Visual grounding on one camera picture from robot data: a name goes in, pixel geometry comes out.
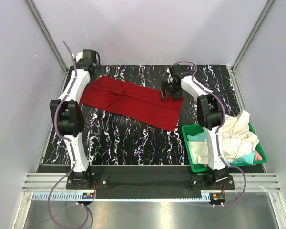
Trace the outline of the red t shirt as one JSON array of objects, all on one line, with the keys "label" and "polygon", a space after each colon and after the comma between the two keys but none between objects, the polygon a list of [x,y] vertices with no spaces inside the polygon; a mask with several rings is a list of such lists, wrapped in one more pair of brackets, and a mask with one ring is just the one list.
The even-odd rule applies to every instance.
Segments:
[{"label": "red t shirt", "polygon": [[174,131],[183,100],[162,100],[159,90],[102,76],[84,89],[80,103]]}]

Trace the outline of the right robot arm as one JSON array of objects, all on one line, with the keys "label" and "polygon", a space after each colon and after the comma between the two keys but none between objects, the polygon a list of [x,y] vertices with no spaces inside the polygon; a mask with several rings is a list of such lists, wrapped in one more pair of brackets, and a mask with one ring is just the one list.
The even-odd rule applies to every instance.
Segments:
[{"label": "right robot arm", "polygon": [[209,186],[218,189],[229,177],[229,165],[224,161],[222,127],[225,122],[225,109],[222,99],[212,90],[202,85],[192,74],[182,72],[181,62],[167,69],[168,79],[161,82],[161,100],[171,97],[181,99],[182,91],[188,92],[197,103],[197,121],[204,130],[208,148],[207,173],[198,187]]}]

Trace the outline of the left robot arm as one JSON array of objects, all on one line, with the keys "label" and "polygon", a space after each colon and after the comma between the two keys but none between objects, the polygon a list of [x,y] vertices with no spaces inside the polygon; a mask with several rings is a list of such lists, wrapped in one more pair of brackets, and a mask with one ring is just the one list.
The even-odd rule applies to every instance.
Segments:
[{"label": "left robot arm", "polygon": [[101,63],[95,50],[84,49],[71,57],[70,80],[59,98],[50,101],[50,112],[56,135],[65,143],[71,162],[66,173],[67,189],[88,189],[93,186],[93,174],[83,147],[84,117],[79,101]]}]

